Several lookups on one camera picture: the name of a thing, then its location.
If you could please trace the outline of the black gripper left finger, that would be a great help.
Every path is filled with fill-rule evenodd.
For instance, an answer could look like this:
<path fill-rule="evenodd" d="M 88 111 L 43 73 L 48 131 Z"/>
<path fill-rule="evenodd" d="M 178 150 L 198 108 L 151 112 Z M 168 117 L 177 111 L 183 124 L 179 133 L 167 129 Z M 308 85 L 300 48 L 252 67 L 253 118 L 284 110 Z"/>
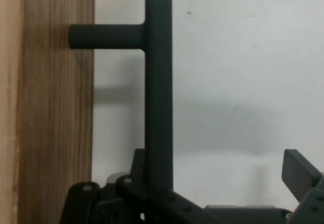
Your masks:
<path fill-rule="evenodd" d="M 60 223 L 221 223 L 174 191 L 148 189 L 143 183 L 144 153 L 135 150 L 130 174 L 115 183 L 71 186 Z"/>

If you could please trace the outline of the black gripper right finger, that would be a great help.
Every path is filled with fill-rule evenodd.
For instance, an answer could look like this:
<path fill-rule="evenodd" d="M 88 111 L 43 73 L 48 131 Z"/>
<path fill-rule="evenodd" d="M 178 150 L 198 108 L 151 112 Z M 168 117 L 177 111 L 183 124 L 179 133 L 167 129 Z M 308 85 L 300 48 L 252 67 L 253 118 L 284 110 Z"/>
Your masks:
<path fill-rule="evenodd" d="M 323 223 L 323 173 L 298 150 L 286 149 L 281 178 L 299 202 L 288 223 Z"/>

